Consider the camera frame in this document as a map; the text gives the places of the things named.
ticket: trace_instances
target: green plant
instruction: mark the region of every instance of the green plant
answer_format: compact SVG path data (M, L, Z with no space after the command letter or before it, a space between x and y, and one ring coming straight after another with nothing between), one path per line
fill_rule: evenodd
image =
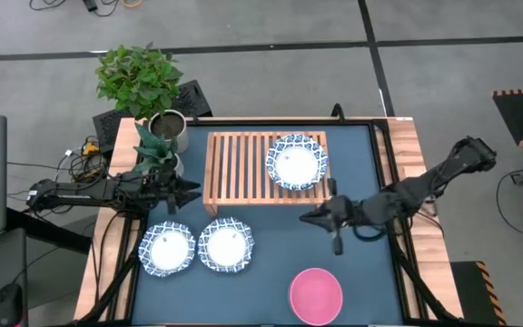
M135 146L134 150L143 158L143 161L137 164L133 171L142 173L151 168L160 168L163 165L171 164L177 151L176 139L172 139L168 144L164 141L163 135L157 137L143 125L135 125L138 134L141 136L143 147Z
M172 54L151 50L152 46L120 45L100 58L102 65L95 70L98 98L117 100L116 110L128 110L136 120L164 114L180 93L177 84L183 73L173 66L177 61Z

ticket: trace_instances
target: table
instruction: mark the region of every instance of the table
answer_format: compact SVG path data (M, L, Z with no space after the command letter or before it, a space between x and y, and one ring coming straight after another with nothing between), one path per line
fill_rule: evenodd
M192 119L187 120L189 125L194 124ZM261 130L260 126L267 126L268 124L335 125L338 122L338 118L203 118L200 121L201 125L215 124L224 126L226 130L231 131L232 126L244 125L257 126L257 130ZM411 118L347 118L346 121L347 124L366 124L370 128L371 134L376 135L376 137L371 139L373 141L373 158L380 165L380 183L391 183L393 178L396 180L397 178L416 176L425 171L415 125ZM123 119L114 147L110 174L123 173L134 166L136 153L133 146L138 145L138 143L139 138L134 129L133 121ZM113 211L110 209L101 209L99 212L98 222L94 230L96 253L99 253L100 239L112 216ZM122 261L122 255L119 258L119 250L121 248L126 250L122 251L121 254L132 250L133 240L138 234L136 226L137 222L125 221L122 218L117 218L111 224L104 245L103 271L100 276L101 293L104 292L113 279L115 267ZM405 237L400 237L400 244L408 253L416 255L419 273L438 299L449 311L457 316L462 316L457 290L449 267L449 258L439 229L433 226L433 224L416 217L410 233L407 233ZM129 273L129 276L123 282L118 298L104 314L104 318L106 315L108 315L109 319L130 319L132 317L132 304L137 291L136 287L138 287L137 279L139 273L143 272ZM403 278L399 277L397 280L397 288L399 293L404 295L400 296L401 299L404 298L401 300L401 303L404 302L408 306L408 308L405 307L405 304L401 306L403 318L417 318L422 314L426 314L423 312L424 309L420 310L422 307L418 305L412 284L404 276L404 273ZM92 308L94 305L94 292L94 268L92 255L89 255L80 297L74 314L75 319L84 316Z
M271 180L264 166L265 154L270 144L287 134L309 136L328 154L323 131L210 132L207 135L202 198L211 217L217 216L219 205L319 205L328 200L326 181L330 170L320 183L304 192L282 190Z

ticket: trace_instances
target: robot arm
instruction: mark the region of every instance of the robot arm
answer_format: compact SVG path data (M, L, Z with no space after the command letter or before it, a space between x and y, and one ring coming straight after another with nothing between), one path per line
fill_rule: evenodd
M448 158L419 177L406 178L383 188L360 202L338 195L336 181L328 181L332 197L300 220L324 228L333 236L334 252L342 254L340 228L382 225L414 215L426 198L440 197L447 184L463 173L486 172L496 164L496 153L481 139L467 137L457 142Z
M91 183L56 183L45 179L30 188L26 204L34 212L62 205L131 211L149 210L165 200L169 213L175 213L177 207L181 208L201 196L190 192L198 187L198 183L185 181L169 169L146 176L127 172Z

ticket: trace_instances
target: pink plate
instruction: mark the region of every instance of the pink plate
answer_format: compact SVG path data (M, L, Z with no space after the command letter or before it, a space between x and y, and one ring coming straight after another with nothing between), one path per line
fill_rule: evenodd
M322 268L300 272L290 285L290 306L298 318L312 326L331 323L342 308L342 289Z

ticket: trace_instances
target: patterned plate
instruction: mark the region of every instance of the patterned plate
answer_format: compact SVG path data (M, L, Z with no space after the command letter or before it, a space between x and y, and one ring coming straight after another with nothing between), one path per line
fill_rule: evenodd
M290 190L307 190L326 174L328 155L309 136L289 134L270 148L265 166L279 186Z
M253 250L252 229L235 218L220 218L199 236L199 258L216 272L236 273L250 263Z
M182 223L159 223L144 234L138 255L147 273L166 277L191 264L195 256L195 238Z

